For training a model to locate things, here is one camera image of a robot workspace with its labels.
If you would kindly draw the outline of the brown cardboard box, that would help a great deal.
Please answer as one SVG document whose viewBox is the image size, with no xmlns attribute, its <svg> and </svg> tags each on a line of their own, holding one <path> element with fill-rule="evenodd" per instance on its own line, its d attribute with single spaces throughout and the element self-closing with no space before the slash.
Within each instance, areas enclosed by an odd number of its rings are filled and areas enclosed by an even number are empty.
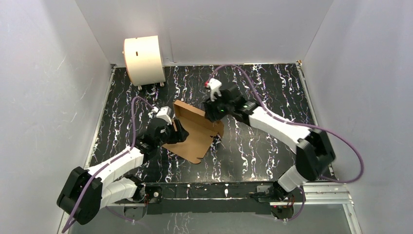
<svg viewBox="0 0 413 234">
<path fill-rule="evenodd" d="M 224 124 L 220 120 L 210 122 L 205 118 L 204 111 L 180 100 L 176 100 L 173 107 L 175 116 L 189 135 L 184 142 L 165 144 L 163 148 L 193 164 L 199 164 L 209 151 L 213 138 L 224 136 Z"/>
</svg>

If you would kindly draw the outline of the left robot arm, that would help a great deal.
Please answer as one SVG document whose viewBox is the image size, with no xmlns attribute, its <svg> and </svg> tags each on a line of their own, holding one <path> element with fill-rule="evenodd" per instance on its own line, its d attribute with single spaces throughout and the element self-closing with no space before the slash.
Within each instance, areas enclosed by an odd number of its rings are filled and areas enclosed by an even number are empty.
<svg viewBox="0 0 413 234">
<path fill-rule="evenodd" d="M 150 195 L 143 181 L 126 173 L 156 156 L 163 145 L 184 142 L 188 136 L 180 120 L 168 123 L 154 118 L 145 131 L 135 136 L 134 144 L 121 153 L 88 169 L 74 168 L 57 198 L 57 206 L 84 225 L 109 204 L 123 199 L 147 201 Z"/>
</svg>

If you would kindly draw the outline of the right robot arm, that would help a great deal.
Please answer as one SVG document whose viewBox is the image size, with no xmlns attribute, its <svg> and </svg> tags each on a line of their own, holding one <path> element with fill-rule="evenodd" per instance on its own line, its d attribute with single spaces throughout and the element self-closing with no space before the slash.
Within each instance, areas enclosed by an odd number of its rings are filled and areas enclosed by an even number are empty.
<svg viewBox="0 0 413 234">
<path fill-rule="evenodd" d="M 267 111 L 258 101 L 247 100 L 236 85 L 222 88 L 207 84 L 210 97 L 204 101 L 205 118 L 211 122 L 226 115 L 233 116 L 252 128 L 262 130 L 287 145 L 296 155 L 295 164 L 273 184 L 272 193 L 281 202 L 288 201 L 294 189 L 315 181 L 328 169 L 336 155 L 327 133 L 319 129 L 298 126 Z"/>
</svg>

